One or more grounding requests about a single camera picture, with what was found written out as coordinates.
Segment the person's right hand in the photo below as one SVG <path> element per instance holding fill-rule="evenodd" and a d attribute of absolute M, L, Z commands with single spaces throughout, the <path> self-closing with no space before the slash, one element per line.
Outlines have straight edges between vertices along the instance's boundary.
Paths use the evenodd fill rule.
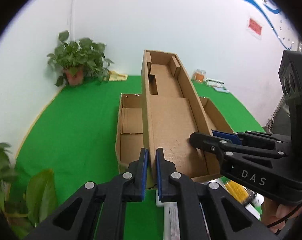
<path fill-rule="evenodd" d="M 285 206 L 282 204 L 278 204 L 273 200 L 268 198 L 264 199 L 263 204 L 261 205 L 262 215 L 261 215 L 261 222 L 265 225 L 272 224 L 279 219 L 283 218 L 287 214 L 289 214 L 295 207 L 293 206 Z M 302 212 L 302 207 L 297 210 L 290 218 L 295 218 L 300 215 Z M 270 231 L 276 233 L 278 230 L 282 230 L 285 226 L 286 222 L 283 221 L 271 228 Z"/>

